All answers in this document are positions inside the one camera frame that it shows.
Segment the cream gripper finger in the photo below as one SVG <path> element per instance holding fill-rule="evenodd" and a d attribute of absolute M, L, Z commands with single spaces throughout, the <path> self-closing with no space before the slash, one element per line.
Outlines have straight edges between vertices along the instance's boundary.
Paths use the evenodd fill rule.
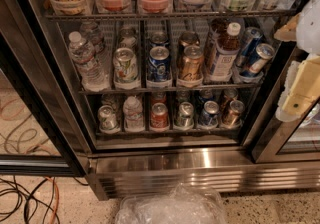
<path fill-rule="evenodd" d="M 299 22 L 299 18 L 300 14 L 297 14 L 294 17 L 292 17 L 285 25 L 283 25 L 280 29 L 278 29 L 275 32 L 274 38 L 283 42 L 295 42 L 296 28 Z"/>
<path fill-rule="evenodd" d="M 275 113 L 282 122 L 299 119 L 320 97 L 320 56 L 309 55 L 302 62 L 292 61 L 286 75 L 284 91 Z"/>

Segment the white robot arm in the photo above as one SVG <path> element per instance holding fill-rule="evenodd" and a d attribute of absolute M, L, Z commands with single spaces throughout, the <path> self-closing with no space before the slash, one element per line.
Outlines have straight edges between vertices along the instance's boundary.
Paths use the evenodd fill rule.
<path fill-rule="evenodd" d="M 309 0 L 301 12 L 276 31 L 274 38 L 295 41 L 308 54 L 302 62 L 291 62 L 278 101 L 276 118 L 292 122 L 320 97 L 320 0 Z"/>

